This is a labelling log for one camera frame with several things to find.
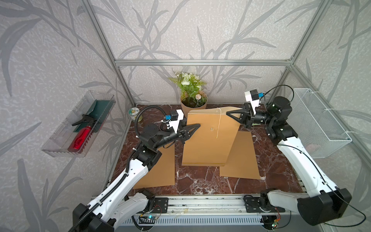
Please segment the brown file bag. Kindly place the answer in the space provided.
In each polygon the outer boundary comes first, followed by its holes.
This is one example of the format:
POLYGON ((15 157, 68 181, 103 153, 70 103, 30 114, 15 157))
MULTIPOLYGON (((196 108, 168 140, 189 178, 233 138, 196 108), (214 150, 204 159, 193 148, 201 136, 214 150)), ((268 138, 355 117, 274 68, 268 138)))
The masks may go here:
POLYGON ((201 127, 185 142, 183 166, 224 166, 240 127, 240 123, 226 115, 239 107, 218 107, 191 110, 187 125, 201 127))
POLYGON ((220 176, 260 180, 251 132, 237 132, 227 163, 220 167, 220 176))
POLYGON ((133 189, 172 186, 175 184, 175 146, 160 148, 162 153, 156 165, 133 189))

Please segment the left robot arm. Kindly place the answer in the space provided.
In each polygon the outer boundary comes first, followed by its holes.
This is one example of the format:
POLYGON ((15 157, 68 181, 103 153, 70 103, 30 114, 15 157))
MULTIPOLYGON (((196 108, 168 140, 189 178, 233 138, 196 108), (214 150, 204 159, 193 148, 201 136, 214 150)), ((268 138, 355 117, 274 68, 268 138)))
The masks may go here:
POLYGON ((143 108, 134 121, 134 129, 140 143, 129 155, 124 171, 88 205, 79 204, 72 213, 73 226, 71 232, 113 232, 124 221, 137 213, 145 213, 154 209, 155 196, 141 190, 133 197, 127 194, 157 164, 162 153, 160 148, 169 148, 177 140, 185 143, 200 128, 200 124, 187 125, 182 110, 166 114, 157 106, 143 108), (163 115, 162 129, 154 123, 148 124, 139 131, 140 116, 154 108, 163 115))

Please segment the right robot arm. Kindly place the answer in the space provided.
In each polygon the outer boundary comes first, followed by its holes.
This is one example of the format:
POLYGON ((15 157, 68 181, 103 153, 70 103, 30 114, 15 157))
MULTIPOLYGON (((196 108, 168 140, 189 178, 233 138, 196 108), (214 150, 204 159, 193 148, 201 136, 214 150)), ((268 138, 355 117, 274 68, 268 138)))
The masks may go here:
POLYGON ((274 207, 287 209, 300 214, 302 219, 312 226, 321 223, 328 225, 330 221, 341 218, 351 206, 351 193, 345 188, 338 188, 325 175, 304 148, 298 134, 288 124, 287 119, 292 112, 291 101, 277 96, 265 110, 259 110, 260 101, 265 96, 265 93, 257 90, 247 91, 243 106, 226 114, 245 128, 264 124, 267 136, 299 175, 308 196, 301 197, 278 189, 267 189, 260 194, 260 209, 263 212, 269 212, 274 207))

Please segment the pink flower pot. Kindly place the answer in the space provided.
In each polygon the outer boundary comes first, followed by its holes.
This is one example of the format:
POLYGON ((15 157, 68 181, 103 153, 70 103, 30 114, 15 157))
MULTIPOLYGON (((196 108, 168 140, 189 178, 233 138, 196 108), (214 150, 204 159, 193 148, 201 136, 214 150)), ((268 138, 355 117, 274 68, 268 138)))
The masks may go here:
POLYGON ((188 94, 187 92, 181 92, 181 107, 185 116, 191 110, 205 109, 208 102, 208 97, 203 91, 194 92, 188 94))

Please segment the green plant white flowers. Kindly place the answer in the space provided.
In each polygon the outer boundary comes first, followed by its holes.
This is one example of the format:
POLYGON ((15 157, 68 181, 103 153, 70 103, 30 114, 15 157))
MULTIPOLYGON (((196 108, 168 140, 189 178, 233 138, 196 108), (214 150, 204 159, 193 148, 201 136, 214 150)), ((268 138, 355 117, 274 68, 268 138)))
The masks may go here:
POLYGON ((187 92, 188 94, 203 91, 206 82, 202 81, 197 74, 189 72, 176 72, 175 77, 170 77, 169 80, 176 84, 180 92, 187 92))

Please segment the dark green cloth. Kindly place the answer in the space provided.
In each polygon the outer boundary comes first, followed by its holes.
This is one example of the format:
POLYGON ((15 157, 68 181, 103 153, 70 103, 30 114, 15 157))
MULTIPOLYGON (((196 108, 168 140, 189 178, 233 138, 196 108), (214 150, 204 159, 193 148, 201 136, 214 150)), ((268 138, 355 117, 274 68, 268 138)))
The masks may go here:
POLYGON ((112 100, 95 100, 88 112, 73 124, 73 126, 77 126, 74 132, 79 132, 90 125, 93 133, 98 133, 114 104, 115 101, 112 100))

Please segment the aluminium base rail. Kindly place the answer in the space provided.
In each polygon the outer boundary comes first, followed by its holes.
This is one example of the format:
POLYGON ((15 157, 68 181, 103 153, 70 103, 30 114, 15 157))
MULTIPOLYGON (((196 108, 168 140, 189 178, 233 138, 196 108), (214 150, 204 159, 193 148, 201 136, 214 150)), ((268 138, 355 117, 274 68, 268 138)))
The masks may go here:
POLYGON ((180 213, 204 212, 206 214, 216 213, 276 213, 277 208, 283 208, 291 212, 299 213, 299 203, 316 200, 318 196, 310 198, 304 193, 288 193, 280 190, 268 192, 268 203, 263 206, 263 200, 257 196, 250 195, 210 195, 210 196, 168 196, 165 198, 155 197, 150 194, 136 193, 128 200, 103 199, 103 196, 91 201, 86 208, 92 210, 95 215, 101 214, 102 220, 114 217, 128 218, 136 213, 153 211, 155 201, 161 200, 164 208, 160 213, 166 214, 174 211, 180 213))

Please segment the clear plastic wall tray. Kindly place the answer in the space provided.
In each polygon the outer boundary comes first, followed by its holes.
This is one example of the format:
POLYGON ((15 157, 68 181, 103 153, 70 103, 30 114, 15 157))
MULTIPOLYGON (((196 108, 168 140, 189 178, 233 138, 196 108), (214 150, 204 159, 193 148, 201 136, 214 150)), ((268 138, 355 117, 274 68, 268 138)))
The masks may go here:
POLYGON ((58 157, 83 158, 85 157, 90 147, 93 145, 94 140, 98 136, 99 132, 93 133, 93 129, 92 129, 90 136, 86 140, 84 147, 81 149, 81 151, 79 151, 78 153, 70 152, 69 147, 71 143, 73 142, 74 138, 76 137, 76 135, 78 134, 78 132, 74 132, 77 126, 73 126, 73 124, 79 121, 82 118, 83 114, 86 114, 88 112, 89 108, 93 105, 95 100, 112 100, 112 101, 115 101, 115 104, 116 104, 115 96, 113 94, 93 92, 89 90, 88 92, 86 92, 85 96, 78 102, 76 107, 68 114, 66 119, 59 125, 56 131, 43 144, 41 150, 54 158, 58 158, 58 157))

